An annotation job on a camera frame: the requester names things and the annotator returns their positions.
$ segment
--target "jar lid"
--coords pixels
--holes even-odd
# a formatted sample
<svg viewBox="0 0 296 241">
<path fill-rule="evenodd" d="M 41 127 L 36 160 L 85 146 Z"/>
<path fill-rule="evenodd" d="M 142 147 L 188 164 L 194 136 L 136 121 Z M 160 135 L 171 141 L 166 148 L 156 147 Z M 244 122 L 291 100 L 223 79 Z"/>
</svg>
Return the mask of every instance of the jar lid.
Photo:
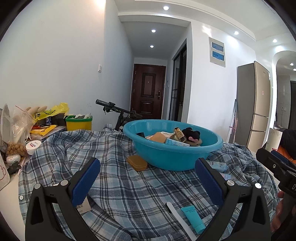
<svg viewBox="0 0 296 241">
<path fill-rule="evenodd" d="M 36 149 L 41 145 L 41 141 L 31 141 L 26 145 L 26 150 L 29 155 L 33 155 Z"/>
</svg>

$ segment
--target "white bag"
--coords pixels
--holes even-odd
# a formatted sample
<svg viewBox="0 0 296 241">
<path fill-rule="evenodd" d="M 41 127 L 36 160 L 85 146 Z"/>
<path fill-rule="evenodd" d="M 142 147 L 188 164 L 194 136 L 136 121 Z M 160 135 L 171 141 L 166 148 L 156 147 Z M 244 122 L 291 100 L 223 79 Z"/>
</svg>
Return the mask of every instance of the white bag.
<svg viewBox="0 0 296 241">
<path fill-rule="evenodd" d="M 10 181 L 9 174 L 5 167 L 2 156 L 0 155 L 0 190 L 4 188 Z"/>
<path fill-rule="evenodd" d="M 10 114 L 7 104 L 0 109 L 0 151 L 6 153 L 7 144 L 10 140 Z"/>
</svg>

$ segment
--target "door handle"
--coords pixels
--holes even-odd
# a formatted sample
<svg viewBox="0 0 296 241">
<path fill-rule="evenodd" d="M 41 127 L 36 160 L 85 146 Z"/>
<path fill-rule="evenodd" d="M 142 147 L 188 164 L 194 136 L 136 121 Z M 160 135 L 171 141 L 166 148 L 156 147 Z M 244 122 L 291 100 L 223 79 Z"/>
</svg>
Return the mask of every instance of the door handle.
<svg viewBox="0 0 296 241">
<path fill-rule="evenodd" d="M 160 91 L 158 91 L 158 94 L 156 94 L 157 95 L 157 99 L 159 100 L 159 98 L 160 98 Z"/>
</svg>

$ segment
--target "blue clamp pad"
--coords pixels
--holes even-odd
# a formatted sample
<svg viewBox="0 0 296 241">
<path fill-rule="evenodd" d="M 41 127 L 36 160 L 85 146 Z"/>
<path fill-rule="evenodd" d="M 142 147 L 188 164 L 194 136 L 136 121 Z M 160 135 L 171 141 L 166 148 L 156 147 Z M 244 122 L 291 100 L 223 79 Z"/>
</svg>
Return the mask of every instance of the blue clamp pad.
<svg viewBox="0 0 296 241">
<path fill-rule="evenodd" d="M 213 204 L 221 207 L 224 203 L 224 197 L 227 194 L 224 178 L 219 172 L 212 169 L 203 158 L 195 161 L 194 168 Z"/>
<path fill-rule="evenodd" d="M 82 170 L 77 171 L 70 180 L 68 193 L 74 207 L 85 200 L 94 181 L 100 173 L 101 164 L 96 158 L 91 158 Z"/>
<path fill-rule="evenodd" d="M 275 150 L 272 150 L 270 153 L 273 154 L 274 156 L 276 156 L 278 159 L 280 159 L 286 165 L 289 165 L 290 161 L 287 158 L 285 158 L 281 153 L 278 153 Z"/>
</svg>

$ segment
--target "metal screw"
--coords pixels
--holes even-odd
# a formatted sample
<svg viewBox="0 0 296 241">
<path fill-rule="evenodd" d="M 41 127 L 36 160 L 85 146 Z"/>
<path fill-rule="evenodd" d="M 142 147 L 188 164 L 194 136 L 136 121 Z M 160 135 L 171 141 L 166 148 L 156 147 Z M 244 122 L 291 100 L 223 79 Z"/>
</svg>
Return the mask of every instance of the metal screw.
<svg viewBox="0 0 296 241">
<path fill-rule="evenodd" d="M 235 182 L 233 180 L 228 180 L 227 185 L 228 186 L 234 186 Z"/>
<path fill-rule="evenodd" d="M 35 189 L 38 189 L 38 188 L 40 188 L 40 187 L 41 187 L 40 183 L 37 183 L 37 184 L 35 184 L 35 186 L 34 186 Z"/>
<path fill-rule="evenodd" d="M 258 189 L 260 189 L 262 186 L 260 183 L 255 183 L 255 187 L 257 187 Z"/>
<path fill-rule="evenodd" d="M 63 181 L 61 181 L 61 185 L 62 186 L 66 186 L 68 184 L 68 180 L 63 180 Z"/>
</svg>

